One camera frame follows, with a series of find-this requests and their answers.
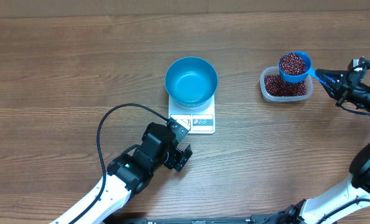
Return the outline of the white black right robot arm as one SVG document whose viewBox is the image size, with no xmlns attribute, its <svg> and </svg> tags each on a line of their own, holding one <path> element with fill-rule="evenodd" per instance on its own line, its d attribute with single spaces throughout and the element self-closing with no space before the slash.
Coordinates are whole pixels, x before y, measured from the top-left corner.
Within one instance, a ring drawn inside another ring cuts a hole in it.
<svg viewBox="0 0 370 224">
<path fill-rule="evenodd" d="M 349 102 L 356 106 L 354 113 L 369 115 L 370 86 L 362 82 L 369 69 L 366 64 L 345 71 L 317 69 L 314 76 L 338 107 Z M 265 223 L 335 223 L 366 207 L 370 207 L 370 143 L 355 156 L 348 176 L 339 184 L 269 216 Z"/>
</svg>

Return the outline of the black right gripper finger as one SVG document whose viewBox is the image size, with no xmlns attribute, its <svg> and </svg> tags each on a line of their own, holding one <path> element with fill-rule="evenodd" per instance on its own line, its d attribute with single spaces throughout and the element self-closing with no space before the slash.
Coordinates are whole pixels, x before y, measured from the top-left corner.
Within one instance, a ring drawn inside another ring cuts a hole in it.
<svg viewBox="0 0 370 224">
<path fill-rule="evenodd" d="M 323 77 L 323 78 L 320 78 L 320 83 L 330 98 L 340 97 L 341 85 L 338 82 L 334 82 L 332 79 L 327 79 Z"/>
<path fill-rule="evenodd" d="M 338 83 L 342 82 L 349 71 L 347 70 L 325 70 L 325 69 L 316 69 L 315 78 L 319 82 L 324 83 Z"/>
</svg>

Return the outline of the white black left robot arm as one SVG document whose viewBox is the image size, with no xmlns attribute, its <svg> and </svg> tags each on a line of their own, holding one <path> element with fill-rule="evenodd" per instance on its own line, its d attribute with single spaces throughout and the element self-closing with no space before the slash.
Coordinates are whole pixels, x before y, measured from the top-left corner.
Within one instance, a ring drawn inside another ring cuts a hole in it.
<svg viewBox="0 0 370 224">
<path fill-rule="evenodd" d="M 171 119 L 166 125 L 150 123 L 142 144 L 129 148 L 133 154 L 123 154 L 110 162 L 106 177 L 80 201 L 54 220 L 57 224 L 102 223 L 141 193 L 160 166 L 181 171 L 192 155 L 190 146 L 177 148 L 191 126 L 181 119 Z"/>
</svg>

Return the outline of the blue plastic measuring scoop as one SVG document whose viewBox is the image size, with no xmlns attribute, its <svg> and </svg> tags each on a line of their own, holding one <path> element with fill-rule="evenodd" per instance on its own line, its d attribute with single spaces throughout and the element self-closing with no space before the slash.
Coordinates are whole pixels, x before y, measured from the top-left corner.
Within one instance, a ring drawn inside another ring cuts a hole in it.
<svg viewBox="0 0 370 224">
<path fill-rule="evenodd" d="M 313 68 L 313 63 L 311 58 L 306 52 L 294 51 L 294 54 L 297 54 L 305 64 L 305 73 L 299 75 L 289 75 L 281 69 L 281 60 L 279 60 L 279 73 L 283 80 L 289 83 L 298 83 L 304 81 L 309 75 L 318 80 L 324 87 L 328 88 L 328 84 L 325 83 L 321 78 L 317 76 L 316 70 Z"/>
</svg>

